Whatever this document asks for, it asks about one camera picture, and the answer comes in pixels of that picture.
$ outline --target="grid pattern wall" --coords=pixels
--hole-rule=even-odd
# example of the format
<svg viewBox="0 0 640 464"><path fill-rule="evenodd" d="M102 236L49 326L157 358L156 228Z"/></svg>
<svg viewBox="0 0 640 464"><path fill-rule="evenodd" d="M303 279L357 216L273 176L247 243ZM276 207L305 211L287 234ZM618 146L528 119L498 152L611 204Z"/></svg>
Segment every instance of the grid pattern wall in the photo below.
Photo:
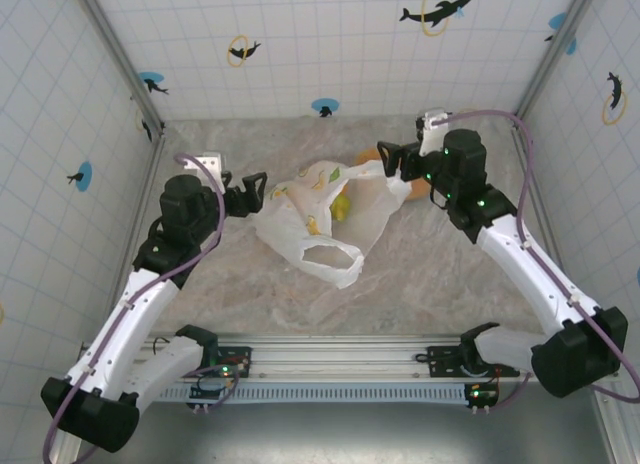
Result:
<svg viewBox="0 0 640 464"><path fill-rule="evenodd" d="M163 118L209 119L514 110L571 0L100 2Z"/></svg>
<svg viewBox="0 0 640 464"><path fill-rule="evenodd" d="M530 122L568 274L630 321L640 365L640 0L595 0ZM627 394L637 391L626 381ZM629 407L640 431L640 408ZM640 453L640 434L635 433Z"/></svg>
<svg viewBox="0 0 640 464"><path fill-rule="evenodd" d="M129 97L75 0L0 0L2 462L41 462L40 388L108 308L151 156Z"/></svg>

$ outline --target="yellow fruit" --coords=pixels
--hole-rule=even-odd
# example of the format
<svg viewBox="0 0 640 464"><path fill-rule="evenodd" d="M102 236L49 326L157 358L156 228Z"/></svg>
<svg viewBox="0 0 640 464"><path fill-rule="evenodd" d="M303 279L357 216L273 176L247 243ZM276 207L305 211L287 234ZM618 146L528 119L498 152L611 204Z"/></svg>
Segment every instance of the yellow fruit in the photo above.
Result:
<svg viewBox="0 0 640 464"><path fill-rule="evenodd" d="M329 206L331 217L338 222L342 222L347 218L350 209L351 201L344 194L339 194Z"/></svg>

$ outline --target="cable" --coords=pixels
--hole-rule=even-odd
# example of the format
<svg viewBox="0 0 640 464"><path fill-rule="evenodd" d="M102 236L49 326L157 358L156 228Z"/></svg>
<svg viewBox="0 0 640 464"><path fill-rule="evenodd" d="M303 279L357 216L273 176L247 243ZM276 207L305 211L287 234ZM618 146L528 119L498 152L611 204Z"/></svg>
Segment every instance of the cable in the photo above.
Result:
<svg viewBox="0 0 640 464"><path fill-rule="evenodd" d="M610 391L609 389L605 389L604 387L598 386L596 384L591 385L591 388L594 389L595 391L598 391L601 394L605 394L609 397L613 397L614 399L618 399L619 401L622 401L622 402L627 402L629 404L640 404L640 376L638 376L638 372L635 370L631 362L629 362L629 359L627 359L627 357L625 357L625 355L618 348L618 346L616 346L615 342L613 342L611 338L607 336L606 332L602 330L602 328L591 318L589 314L587 314L587 311L585 311L582 308L580 303L579 302L574 303L573 307L575 308L576 311L578 311L578 314L580 314L580 316L582 316L582 318L585 321L587 321L587 323L591 326L591 328L594 331L596 331L598 336L600 336L600 338L607 344L607 346L609 346L609 349L611 349L611 352L613 352L615 356L620 360L622 365L631 375L631 379L633 379L633 383L638 388L639 395L638 397L623 396L621 394L618 394L617 392Z"/></svg>
<svg viewBox="0 0 640 464"><path fill-rule="evenodd" d="M526 165L526 170L524 175L524 182L522 184L522 190L520 191L520 198L518 200L518 210L516 212L516 228L518 229L518 236L520 237L520 240L524 244L527 242L526 235L524 233L524 226L523 226L524 203L527 198L527 193L529 192L529 185L531 184L531 180L533 179L533 138L531 137L529 128L524 123L524 121L520 119L518 116L510 112L499 111L499 110L482 110L482 111L465 112L462 114L455 114L453 116L447 117L446 119L435 121L433 124L438 126L440 124L446 124L449 122L458 121L460 119L467 119L467 118L479 117L479 116L502 116L502 117L511 119L515 124L517 124L520 130L522 130L525 136L525 141L527 146L527 165ZM582 308L582 306L580 305L580 302L576 302L572 300L571 291L567 289L567 287L564 285L562 280L560 280L560 278L555 274L555 272L551 270L551 268L547 265L547 263L544 262L544 260L533 249L533 247L525 246L525 249L527 250L527 252L529 252L533 260L536 261L536 263L545 272L545 274L549 276L549 279L551 279L553 283L558 287L558 289L560 289L560 292L562 292L562 295L567 299L567 301L569 302L569 305L572 306L576 310L576 312L578 312L578 314L580 314L580 316L585 320L585 322L596 332L596 334L598 334L598 336L600 336L603 342L609 347L611 352L613 352L613 354L620 360L622 365L629 372L629 375L631 376L631 379L633 380L633 383L635 384L638 390L638 396L637 397L623 396L622 394L618 394L617 392L610 391L598 385L592 385L591 388L594 389L595 391L598 391L602 394L606 394L609 397L618 399L623 402L627 402L630 404L640 404L640 376L638 375L638 372L634 369L631 362L625 357L625 355L618 348L615 342L613 342L611 338L607 336L604 330ZM523 381L523 385L526 384L527 381L528 379L525 378L525 380ZM512 399L512 396L514 396L514 394L518 395L514 392L512 395L510 395L507 398L507 400Z"/></svg>
<svg viewBox="0 0 640 464"><path fill-rule="evenodd" d="M209 169L207 169L195 157L190 156L188 154L178 153L178 154L176 154L174 156L174 160L176 162L180 163L180 164L184 164L185 161L192 162L207 177L207 180L209 181L209 185L214 190L214 192L216 194L216 197L218 199L218 209L219 209L218 225L216 227L215 232L213 233L213 238L211 239L211 241L205 246L205 248L197 256L193 257L192 259L190 259L186 263L176 267L172 271L169 271L169 272L157 277L156 279L152 280L148 284L142 286L129 299L129 301L128 301L129 304L135 303L141 296L143 296L147 291L149 291L151 288L153 288L157 284L159 284L161 282L164 282L164 281L172 278L176 274L180 274L182 271L195 266L207 254L209 254L209 252L211 252L213 249L215 249L218 246L218 244L220 242L220 237L222 236L222 229L224 227L224 219L225 219L224 197L223 197L223 194L222 194L222 190L220 189L220 187L218 186L218 183L216 182L215 178L211 174L211 171L209 171ZM113 323L111 324L111 326L109 327L109 329L105 333L105 336L102 339L102 342L100 342L100 344L98 345L98 348L96 349L96 352L94 353L93 357L89 361L89 364L88 364L89 368L95 368L96 363L100 360L100 356L102 356L102 353L104 352L105 348L107 347L107 344L109 343L109 341L111 340L111 338L115 334L116 329L118 328L118 326L120 325L120 323L124 319L126 313L129 311L129 309L130 309L129 307L124 307L123 306L122 310L117 314L117 316L114 319ZM80 390L80 388L82 387L84 382L87 380L87 377L89 377L89 373L86 372L86 371L83 372L80 375L80 377L78 378L77 382L74 384L74 386L71 388L69 393L66 395L66 397L62 401L62 404L60 405L60 407L58 408L57 412L53 416L53 420L51 421L51 425L49 426L49 430L47 431L47 435L46 435L45 440L44 440L44 445L42 446L42 459L45 462L45 464L52 464L51 459L49 458L49 454L51 454L51 446L53 444L53 439L55 437L56 429L58 428L58 424L60 424L60 421L62 420L62 416L63 416L64 412L69 407L69 404L71 403L71 400L75 397L75 395L78 393L78 391ZM89 459L89 457L91 457L91 455L95 452L96 449L97 449L97 446L94 446L84 456L78 458L72 464L81 464L81 463L85 462L87 459Z"/></svg>
<svg viewBox="0 0 640 464"><path fill-rule="evenodd" d="M202 387L200 387L200 381L202 381L202 379L207 379L210 377L213 378L214 376L205 376L205 375L200 376L196 381L196 389L198 389L200 392L217 392L224 389L224 386L220 387L219 389L202 389Z"/></svg>
<svg viewBox="0 0 640 464"><path fill-rule="evenodd" d="M198 375L198 374L208 373L208 372L211 372L211 371L217 371L219 369L222 369L223 367L224 367L223 365L217 365L217 366L212 366L212 367L205 367L203 369L196 369L195 371L191 371L191 372L185 374L183 377L193 377L193 376ZM227 393L225 393L224 396L222 396L220 399L218 399L215 403L207 406L206 412L209 412L209 410L213 410L213 409L219 408L228 399L230 399L231 396L233 396L235 394L239 383L240 383L240 374L236 370L236 372L233 375L233 385L231 386L231 389L229 389L229 391Z"/></svg>
<svg viewBox="0 0 640 464"><path fill-rule="evenodd" d="M234 362L236 364L243 364L245 360L247 360L246 356L229 356L222 359L220 361L220 364L223 364L225 362Z"/></svg>
<svg viewBox="0 0 640 464"><path fill-rule="evenodd" d="M464 374L466 374L467 376L469 376L469 377L473 377L473 378L484 377L484 376L486 376L486 375L487 375L487 373L489 372L489 371L487 370L487 371L484 371L482 374L472 374L472 373L470 373L469 371L467 371L467 370L464 368L464 365L463 365L463 364L461 364L461 365L460 365L460 370L461 370Z"/></svg>
<svg viewBox="0 0 640 464"><path fill-rule="evenodd" d="M166 337L161 337L161 336L156 337L156 338L153 340L153 355L154 355L154 356L156 355L156 343L157 343L160 339L162 339L162 340L163 340L164 342L166 342L167 344L169 344L169 342L171 342L171 341L169 341L169 339L167 339Z"/></svg>
<svg viewBox="0 0 640 464"><path fill-rule="evenodd" d="M511 391L511 394L509 394L507 396L507 398L504 401L501 401L499 403L497 403L495 406L492 406L489 408L489 411L482 409L486 414L489 414L489 412L491 411L497 411L499 409L503 409L507 406L509 406L513 401L516 400L516 398L522 394L525 390L525 388L527 387L527 383L529 382L529 379L531 379L531 377L533 377L533 374L531 374L530 372L527 372L527 374L524 376L524 379L522 380L522 382L520 384L518 384L516 386L516 388Z"/></svg>
<svg viewBox="0 0 640 464"><path fill-rule="evenodd" d="M489 379L487 382L485 382L485 384L491 384L493 381L495 381L496 379L498 380L498 382L496 383L498 388L500 387L500 368L499 367L494 367L493 371L495 373L495 376L493 376L491 379Z"/></svg>

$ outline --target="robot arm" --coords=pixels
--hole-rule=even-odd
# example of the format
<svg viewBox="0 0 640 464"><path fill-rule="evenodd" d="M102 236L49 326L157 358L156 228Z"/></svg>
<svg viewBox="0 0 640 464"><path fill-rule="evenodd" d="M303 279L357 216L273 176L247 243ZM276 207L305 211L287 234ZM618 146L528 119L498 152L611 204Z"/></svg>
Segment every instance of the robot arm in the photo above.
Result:
<svg viewBox="0 0 640 464"><path fill-rule="evenodd" d="M218 187L224 189L226 215L246 217L262 208L265 173L245 177L246 190L241 191L228 187L231 174L220 172L218 159L205 156L199 161L223 184ZM185 326L160 353L141 366L133 366L154 322L186 283L192 270L186 263L200 254L201 244L221 222L218 199L193 175L169 179L160 207L162 216L151 225L120 301L93 344L64 379L49 378L41 391L52 416L66 407L58 423L60 429L109 452L126 444L140 415L171 383L195 369L210 367L217 357L215 334ZM179 267L183 270L173 277L158 280ZM96 355L100 359L93 362Z"/></svg>
<svg viewBox="0 0 640 464"><path fill-rule="evenodd" d="M620 349L627 332L624 315L615 307L601 309L555 265L524 224L518 229L515 206L487 183L486 149L480 136L435 124L446 117L444 111L421 116L416 121L418 142L404 146L379 142L385 173L390 177L399 170L403 181L426 179L432 201L436 192L446 199L440 207L451 222L506 272L531 304L544 332L514 332L496 323L472 329L461 336L465 368L478 373L487 364L506 364L534 371L542 386L557 397L617 371L619 359L572 303L579 302Z"/></svg>

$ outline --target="plastic bag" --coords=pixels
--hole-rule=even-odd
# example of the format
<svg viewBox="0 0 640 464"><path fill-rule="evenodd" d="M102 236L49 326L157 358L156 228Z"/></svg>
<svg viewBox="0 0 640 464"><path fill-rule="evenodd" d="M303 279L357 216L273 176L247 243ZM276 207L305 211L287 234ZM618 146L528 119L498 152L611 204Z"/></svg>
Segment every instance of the plastic bag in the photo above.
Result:
<svg viewBox="0 0 640 464"><path fill-rule="evenodd" d="M343 190L350 209L338 222L330 206ZM320 161L275 186L253 224L292 265L343 289L356 281L364 257L410 192L409 183L384 175L381 161L355 167Z"/></svg>

